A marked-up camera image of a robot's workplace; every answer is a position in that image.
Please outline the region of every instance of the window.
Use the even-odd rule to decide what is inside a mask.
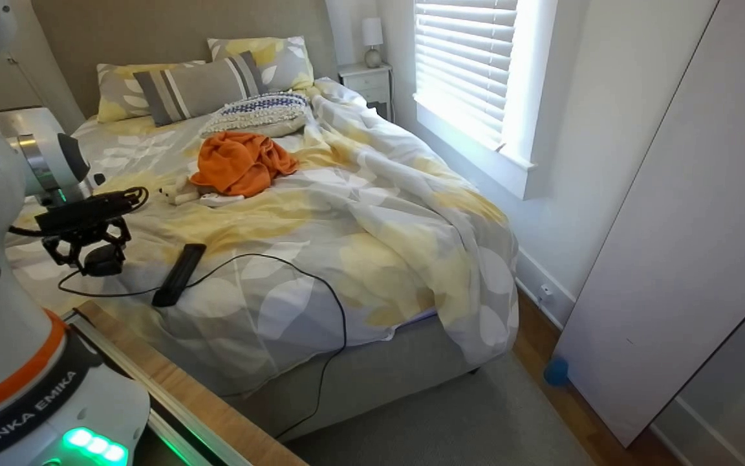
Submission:
[[[501,144],[515,0],[415,0],[415,101]]]
[[[478,164],[533,168],[555,0],[415,0],[414,13],[418,122]]]

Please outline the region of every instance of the black remote control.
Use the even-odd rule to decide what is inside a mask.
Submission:
[[[184,295],[184,289],[185,289],[185,283],[188,283],[203,250],[206,250],[203,243],[185,243],[184,246],[184,250],[175,259],[175,263],[171,267],[165,282],[159,283],[159,289],[149,299],[156,307],[172,306]]]

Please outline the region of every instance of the lamp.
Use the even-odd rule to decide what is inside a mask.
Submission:
[[[364,65],[368,67],[381,67],[382,65],[382,25],[381,25],[381,18],[364,18],[361,22],[361,39],[364,39],[364,45],[368,45],[368,53],[364,53]]]

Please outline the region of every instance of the white door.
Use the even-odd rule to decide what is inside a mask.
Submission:
[[[745,0],[722,0],[555,355],[631,441],[745,318]]]

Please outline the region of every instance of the window sill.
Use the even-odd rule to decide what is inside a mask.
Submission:
[[[469,137],[454,131],[449,124],[445,124],[439,117],[434,117],[428,107],[423,107],[422,101],[415,101],[415,119],[423,128],[428,128],[434,137],[449,144],[461,157],[470,161],[472,168],[478,168],[484,176],[497,180],[501,188],[507,188],[516,198],[524,198],[527,171],[533,168],[527,157],[500,154],[470,142]]]

